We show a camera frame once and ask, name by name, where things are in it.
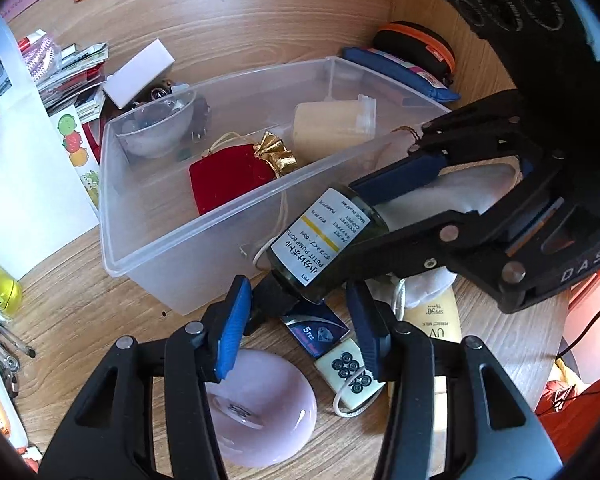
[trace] red velvet pouch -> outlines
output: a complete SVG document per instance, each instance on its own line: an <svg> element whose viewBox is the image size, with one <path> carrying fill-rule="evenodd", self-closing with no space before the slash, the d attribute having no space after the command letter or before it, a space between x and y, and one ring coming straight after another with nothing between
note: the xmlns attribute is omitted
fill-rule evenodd
<svg viewBox="0 0 600 480"><path fill-rule="evenodd" d="M276 178L273 168L257 158L253 144L231 146L189 167L191 189L201 215Z"/></svg>

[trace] blue pencil case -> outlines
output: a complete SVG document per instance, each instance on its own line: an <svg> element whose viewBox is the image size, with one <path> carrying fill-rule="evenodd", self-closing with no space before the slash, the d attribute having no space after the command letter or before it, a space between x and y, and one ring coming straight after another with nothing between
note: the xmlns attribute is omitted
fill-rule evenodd
<svg viewBox="0 0 600 480"><path fill-rule="evenodd" d="M426 70L381 50L351 46L342 49L342 57L395 79L439 103L460 98L459 94L444 86Z"/></svg>

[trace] pink wall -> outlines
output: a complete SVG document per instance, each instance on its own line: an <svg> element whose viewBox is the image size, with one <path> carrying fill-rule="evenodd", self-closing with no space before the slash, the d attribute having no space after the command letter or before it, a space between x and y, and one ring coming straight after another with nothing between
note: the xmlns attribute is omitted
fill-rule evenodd
<svg viewBox="0 0 600 480"><path fill-rule="evenodd" d="M599 310L600 282L597 283L592 293L567 316L564 338L568 344L580 335ZM573 355L580 369L580 377L584 382L593 383L600 378L600 319L573 349Z"/></svg>

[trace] wooden surface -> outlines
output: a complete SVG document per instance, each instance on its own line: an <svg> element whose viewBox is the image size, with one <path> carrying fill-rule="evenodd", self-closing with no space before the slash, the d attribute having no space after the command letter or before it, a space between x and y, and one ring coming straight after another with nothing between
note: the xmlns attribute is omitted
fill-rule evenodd
<svg viewBox="0 0 600 480"><path fill-rule="evenodd" d="M65 44L109 41L109 72L160 37L176 58L174 76L195 82L254 66L335 54L346 44L368 42L389 15L390 0L42 0L11 26L16 36L41 27ZM393 16L421 22L449 39L459 57L456 89L464 101L506 87L488 46L473 38L442 0L395 0ZM41 449L119 336L163 338L204 311L181 317L130 280L106 275L97 230L45 260L24 277L23 285L24 307L13 330L36 348L38 357L22 358L17 407L30 440ZM566 299L504 316L473 285L458 280L455 288L463 333L486 341L534 406L562 335ZM330 304L350 322L342 300L337 292ZM294 459L263 470L228 465L230 478L371 478L388 415L386 394L362 416L338 418L331 413L332 391L282 324L271 321L245 339L244 346L281 355L307 376L318 400L318 421L311 441ZM156 458L158 470L168 473L160 386L158 381ZM433 470L440 468L440 461L438 447Z"/></svg>
<svg viewBox="0 0 600 480"><path fill-rule="evenodd" d="M30 441L45 449L64 413L107 349L122 335L139 341L169 336L204 309L179 316L127 279L109 277L102 269L98 231L92 230L37 266L24 279L25 305L13 323L15 333L38 352L21 358L21 393L17 407ZM463 335L480 336L503 364L525 399L535 406L549 375L564 320L566 298L553 298L512 316L474 285L455 285ZM330 305L350 325L341 292ZM331 411L333 392L320 378L312 359L282 323L270 321L247 348L271 351L297 366L308 378L318 401L318 421L310 442L292 460L263 470L228 464L230 478L367 479L378 458L388 407L386 394L354 419ZM158 469L169 472L160 383L154 403ZM442 464L442 436L433 469Z"/></svg>
<svg viewBox="0 0 600 480"><path fill-rule="evenodd" d="M452 89L462 97L452 108L514 87L489 43L472 33L446 0L393 0L391 19L420 23L449 42L457 62Z"/></svg>
<svg viewBox="0 0 600 480"><path fill-rule="evenodd" d="M11 23L17 38L42 28L59 43L109 41L112 73L156 38L186 82L337 54L368 43L391 0L40 0Z"/></svg>

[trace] beige container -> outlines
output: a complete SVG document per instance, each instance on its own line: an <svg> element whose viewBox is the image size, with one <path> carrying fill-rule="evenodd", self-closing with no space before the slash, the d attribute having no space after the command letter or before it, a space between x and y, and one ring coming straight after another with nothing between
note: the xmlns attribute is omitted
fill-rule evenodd
<svg viewBox="0 0 600 480"><path fill-rule="evenodd" d="M417 326L429 337L454 343L462 339L458 305L451 287L434 300L405 310L404 320Z"/></svg>
<svg viewBox="0 0 600 480"><path fill-rule="evenodd" d="M456 295L452 287L449 287L431 301L405 310L404 321L408 321L416 326L429 337L445 339L454 343L459 343L462 339L458 305L456 304ZM391 404L394 393L393 383L389 384L388 391L389 404ZM434 379L434 391L434 431L445 431L446 379L444 377L436 377Z"/></svg>
<svg viewBox="0 0 600 480"><path fill-rule="evenodd" d="M293 152L308 164L373 139L376 100L300 103L294 117Z"/></svg>

